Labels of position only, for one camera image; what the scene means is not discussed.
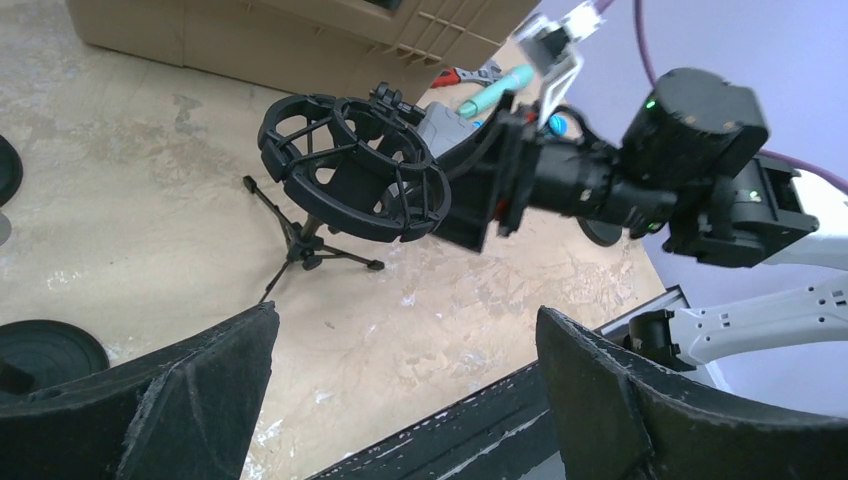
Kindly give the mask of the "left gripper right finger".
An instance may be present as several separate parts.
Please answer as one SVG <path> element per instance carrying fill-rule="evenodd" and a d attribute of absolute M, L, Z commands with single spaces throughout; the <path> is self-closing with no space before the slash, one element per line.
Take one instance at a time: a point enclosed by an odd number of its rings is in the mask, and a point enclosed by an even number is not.
<path fill-rule="evenodd" d="M 556 309 L 538 363 L 569 479 L 843 479 L 847 422 L 717 390 Z"/>

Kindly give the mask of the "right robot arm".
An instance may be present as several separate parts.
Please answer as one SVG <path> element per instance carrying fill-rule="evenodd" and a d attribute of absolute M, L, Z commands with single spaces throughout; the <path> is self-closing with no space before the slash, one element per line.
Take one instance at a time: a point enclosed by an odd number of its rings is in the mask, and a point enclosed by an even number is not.
<path fill-rule="evenodd" d="M 667 230 L 664 251 L 701 264 L 845 270 L 846 195 L 764 155 L 768 135 L 752 89 L 697 68 L 662 75 L 619 145 L 571 106 L 505 95 L 438 158 L 453 198 L 436 235 L 478 252 L 491 222 L 507 236 L 535 208 L 634 239 Z"/>

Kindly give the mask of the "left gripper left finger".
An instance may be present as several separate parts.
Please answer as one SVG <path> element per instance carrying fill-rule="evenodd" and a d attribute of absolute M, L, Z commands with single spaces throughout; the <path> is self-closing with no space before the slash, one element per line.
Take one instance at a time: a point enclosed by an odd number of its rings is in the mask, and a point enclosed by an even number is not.
<path fill-rule="evenodd" d="M 273 302 L 70 381 L 1 396 L 5 479 L 237 479 L 272 373 Z"/>

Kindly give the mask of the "black tripod shock-mount stand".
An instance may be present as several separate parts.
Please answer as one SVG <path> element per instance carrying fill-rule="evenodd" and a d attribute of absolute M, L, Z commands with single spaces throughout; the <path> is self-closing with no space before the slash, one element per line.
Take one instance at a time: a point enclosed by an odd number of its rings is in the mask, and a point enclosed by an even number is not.
<path fill-rule="evenodd" d="M 346 259 L 384 269 L 378 259 L 326 244 L 321 227 L 392 243 L 419 240 L 440 226 L 452 195 L 446 172 L 416 131 L 424 117 L 387 83 L 366 99 L 291 95 L 267 109 L 257 135 L 262 163 L 307 217 L 290 220 L 253 177 L 243 177 L 245 189 L 278 220 L 287 248 L 266 294 L 295 264 L 309 271 L 325 260 Z"/>

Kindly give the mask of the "mint green microphone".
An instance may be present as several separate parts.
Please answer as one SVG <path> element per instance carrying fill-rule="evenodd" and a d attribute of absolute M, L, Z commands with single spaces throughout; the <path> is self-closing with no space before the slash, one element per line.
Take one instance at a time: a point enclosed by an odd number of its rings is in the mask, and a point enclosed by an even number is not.
<path fill-rule="evenodd" d="M 465 119 L 470 119 L 495 107 L 507 92 L 517 93 L 526 88 L 535 75 L 534 69 L 528 65 L 518 65 L 502 73 L 496 71 L 488 78 L 489 83 L 478 93 L 465 100 L 456 113 Z"/>

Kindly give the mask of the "black round-base stand with clip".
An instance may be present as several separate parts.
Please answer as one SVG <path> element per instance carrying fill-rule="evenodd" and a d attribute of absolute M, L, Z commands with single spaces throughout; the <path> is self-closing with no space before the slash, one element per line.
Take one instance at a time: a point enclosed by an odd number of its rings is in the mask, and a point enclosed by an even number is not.
<path fill-rule="evenodd" d="M 6 205 L 18 192 L 23 181 L 24 168 L 17 149 L 1 136 L 1 206 Z"/>

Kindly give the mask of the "blue microphone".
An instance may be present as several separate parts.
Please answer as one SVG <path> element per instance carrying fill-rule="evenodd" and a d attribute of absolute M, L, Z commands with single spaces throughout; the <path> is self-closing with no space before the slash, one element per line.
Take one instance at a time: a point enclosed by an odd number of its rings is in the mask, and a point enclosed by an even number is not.
<path fill-rule="evenodd" d="M 569 128 L 568 119 L 560 114 L 554 114 L 549 117 L 547 128 L 551 136 L 565 137 Z"/>

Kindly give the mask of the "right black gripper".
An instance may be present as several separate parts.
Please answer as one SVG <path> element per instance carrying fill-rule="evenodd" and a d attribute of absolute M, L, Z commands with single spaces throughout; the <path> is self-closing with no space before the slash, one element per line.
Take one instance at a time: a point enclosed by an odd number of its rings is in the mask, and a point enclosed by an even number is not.
<path fill-rule="evenodd" d="M 504 93 L 493 123 L 472 130 L 437 158 L 448 178 L 451 205 L 435 237 L 480 253 L 493 217 L 498 236 L 518 230 L 528 203 L 527 162 L 534 158 L 538 105 L 516 98 L 516 92 Z"/>

